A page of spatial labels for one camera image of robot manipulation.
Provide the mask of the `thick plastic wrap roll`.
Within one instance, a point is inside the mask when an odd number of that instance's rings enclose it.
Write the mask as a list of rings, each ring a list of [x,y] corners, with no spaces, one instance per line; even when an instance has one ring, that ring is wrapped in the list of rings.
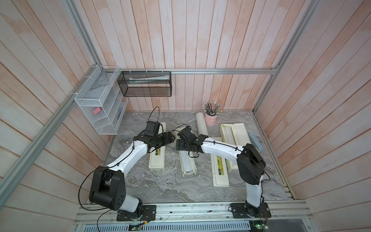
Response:
[[[196,114],[196,123],[197,123],[198,133],[208,136],[208,130],[207,130],[204,113],[199,112]]]

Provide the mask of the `thin plastic wrap roll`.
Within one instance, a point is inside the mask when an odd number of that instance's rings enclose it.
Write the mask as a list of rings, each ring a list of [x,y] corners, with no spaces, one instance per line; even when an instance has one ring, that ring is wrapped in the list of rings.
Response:
[[[193,159],[188,155],[187,151],[180,151],[182,173],[194,173],[196,172],[196,167]]]

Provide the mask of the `cream dispenser lid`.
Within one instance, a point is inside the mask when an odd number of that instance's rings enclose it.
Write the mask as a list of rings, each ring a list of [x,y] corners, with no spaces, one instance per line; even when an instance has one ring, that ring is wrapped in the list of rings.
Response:
[[[220,156],[211,154],[212,177],[214,187],[229,187],[229,176],[226,160]]]
[[[246,144],[251,144],[248,132],[243,123],[234,123],[235,135],[236,135],[236,145],[245,146]]]

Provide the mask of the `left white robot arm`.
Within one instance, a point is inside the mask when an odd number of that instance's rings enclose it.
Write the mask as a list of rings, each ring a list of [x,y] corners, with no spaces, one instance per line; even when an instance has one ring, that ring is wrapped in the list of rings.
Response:
[[[125,176],[137,161],[152,151],[173,143],[175,136],[159,122],[148,121],[146,129],[134,136],[129,148],[108,166],[93,172],[89,201],[114,211],[137,211],[140,200],[126,192]]]

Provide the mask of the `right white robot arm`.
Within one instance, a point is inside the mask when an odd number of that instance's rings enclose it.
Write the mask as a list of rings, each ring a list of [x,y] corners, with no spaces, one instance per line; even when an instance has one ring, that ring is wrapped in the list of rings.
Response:
[[[176,149],[179,151],[217,155],[236,161],[240,177],[246,183],[247,206],[253,209],[261,206],[266,162],[252,144],[238,146],[219,142],[204,134],[196,136],[189,126],[179,131],[177,136],[179,139],[176,142]]]

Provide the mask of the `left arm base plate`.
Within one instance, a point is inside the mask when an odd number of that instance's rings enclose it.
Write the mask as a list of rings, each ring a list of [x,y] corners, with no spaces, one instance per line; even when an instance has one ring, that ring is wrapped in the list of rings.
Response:
[[[157,206],[156,205],[139,205],[137,210],[134,212],[128,212],[125,210],[118,210],[117,221],[147,221],[151,222],[156,219]]]

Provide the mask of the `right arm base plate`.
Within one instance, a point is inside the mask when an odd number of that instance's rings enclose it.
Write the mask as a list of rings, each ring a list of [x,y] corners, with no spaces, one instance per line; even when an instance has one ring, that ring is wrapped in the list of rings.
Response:
[[[271,218],[271,211],[266,202],[263,202],[259,207],[254,207],[245,203],[230,204],[233,218]]]

